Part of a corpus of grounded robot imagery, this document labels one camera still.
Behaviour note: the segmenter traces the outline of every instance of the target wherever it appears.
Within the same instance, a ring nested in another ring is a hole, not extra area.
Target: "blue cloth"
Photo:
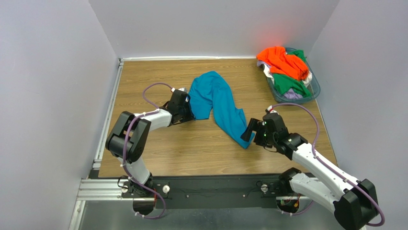
[[[248,148],[254,134],[249,142],[241,139],[247,128],[244,111],[235,107],[231,88],[217,72],[211,71],[194,79],[189,95],[191,110],[197,120],[208,119],[214,109],[217,125],[240,146]]]

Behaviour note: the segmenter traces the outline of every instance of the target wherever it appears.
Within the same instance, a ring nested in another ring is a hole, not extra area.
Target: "laundry basket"
[[[293,48],[285,48],[285,49],[286,49],[287,53],[296,50],[296,49],[293,49]],[[309,68],[309,71],[311,71],[312,74],[313,74],[312,81],[310,81],[310,84],[307,87],[307,89],[311,93],[311,96],[309,96],[309,97],[304,97],[304,98],[300,98],[300,99],[287,99],[275,89],[271,78],[266,77],[266,80],[268,81],[269,88],[271,89],[271,91],[273,93],[273,96],[275,97],[275,100],[277,102],[279,102],[279,103],[291,102],[291,103],[296,103],[296,104],[303,104],[303,103],[306,103],[306,102],[310,102],[313,99],[317,98],[317,96],[319,96],[319,94],[320,94],[319,82],[317,81],[316,75],[313,73],[313,71],[312,71],[312,69],[309,66],[307,61],[306,61],[306,65]]]

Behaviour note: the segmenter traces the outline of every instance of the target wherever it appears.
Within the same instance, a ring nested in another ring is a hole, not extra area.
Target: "wooden table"
[[[124,63],[113,108],[109,132],[122,111],[141,113],[154,110],[142,98],[142,91],[150,84],[161,81],[174,88],[191,86],[194,78],[215,70],[232,89],[237,108],[243,108],[247,123],[250,118],[262,119],[265,109],[276,104],[263,72],[255,59],[183,60],[183,61],[128,61]],[[166,86],[155,86],[146,96],[159,106],[171,97]],[[334,164],[333,154],[321,115],[315,101],[304,105],[320,125],[317,150]],[[297,132],[309,142],[316,134],[313,119],[302,109],[281,106],[289,132]],[[214,121],[196,120],[161,128],[149,133],[143,159],[153,175],[220,175],[248,173],[282,173],[296,167],[307,170],[288,160],[284,155],[264,150],[254,143],[243,149]],[[107,150],[103,153],[99,177],[118,177],[124,174],[120,162]]]

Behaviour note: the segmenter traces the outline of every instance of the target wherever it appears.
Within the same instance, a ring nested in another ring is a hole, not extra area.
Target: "orange shirt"
[[[307,65],[299,57],[287,55],[284,47],[267,48],[256,58],[270,65],[271,73],[284,74],[298,81],[306,79],[309,74]]]

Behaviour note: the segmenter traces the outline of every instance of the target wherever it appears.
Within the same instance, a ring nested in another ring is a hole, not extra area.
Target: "tabletop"
[[[121,112],[142,113],[155,109],[142,97],[142,91],[150,84],[165,82],[176,89],[189,89],[194,78],[212,70],[229,84],[236,107],[243,108],[247,123],[251,118],[262,119],[265,109],[277,104],[255,59],[126,61],[109,132]],[[146,97],[162,106],[170,100],[171,92],[166,86],[157,85],[147,91]],[[316,101],[303,106],[316,116],[320,125],[317,151],[337,165]],[[276,110],[289,132],[299,133],[309,142],[313,141],[316,125],[308,113],[295,106],[280,106]],[[217,126],[212,112],[207,120],[190,121],[150,132],[142,157],[147,169],[156,176],[282,173],[291,167],[307,172],[286,156],[269,152],[255,143],[243,149]],[[105,149],[99,177],[121,175],[124,171],[120,162]]]

